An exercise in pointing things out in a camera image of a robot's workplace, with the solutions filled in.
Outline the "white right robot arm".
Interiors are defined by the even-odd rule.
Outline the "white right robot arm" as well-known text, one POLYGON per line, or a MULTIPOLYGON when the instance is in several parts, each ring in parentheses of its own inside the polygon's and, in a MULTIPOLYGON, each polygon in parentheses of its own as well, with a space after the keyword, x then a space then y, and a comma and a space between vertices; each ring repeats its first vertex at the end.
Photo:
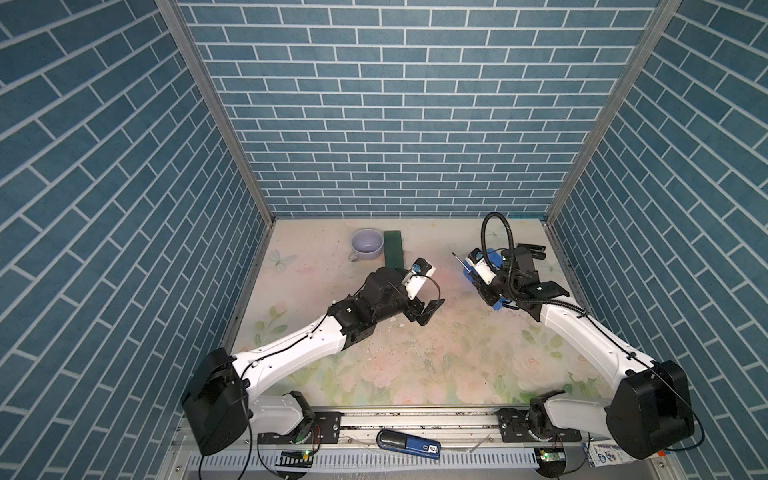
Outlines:
POLYGON ((553 390, 529 402, 532 435, 548 440, 578 430, 610 438, 634 459, 645 459, 693 436, 698 420, 688 379, 673 361, 659 362, 601 325, 555 281, 542 281, 534 266, 539 245, 500 252, 471 251, 465 275, 492 308, 528 313, 570 344, 608 383, 608 401, 579 400, 553 390))

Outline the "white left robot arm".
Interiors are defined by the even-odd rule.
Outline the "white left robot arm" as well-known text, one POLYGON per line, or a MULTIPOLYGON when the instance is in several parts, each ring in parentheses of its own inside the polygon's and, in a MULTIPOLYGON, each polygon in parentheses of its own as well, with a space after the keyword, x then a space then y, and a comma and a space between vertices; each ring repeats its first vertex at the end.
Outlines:
POLYGON ((397 315, 421 326, 443 305, 442 297, 419 299, 434 267, 419 258, 408 270, 380 267, 352 295, 333 303, 306 327, 267 345, 230 354, 208 353, 192 374, 180 404, 203 456, 228 448, 245 432, 274 433, 296 442, 315 423, 304 396, 270 396, 274 384, 327 356, 369 338, 376 326, 397 315))

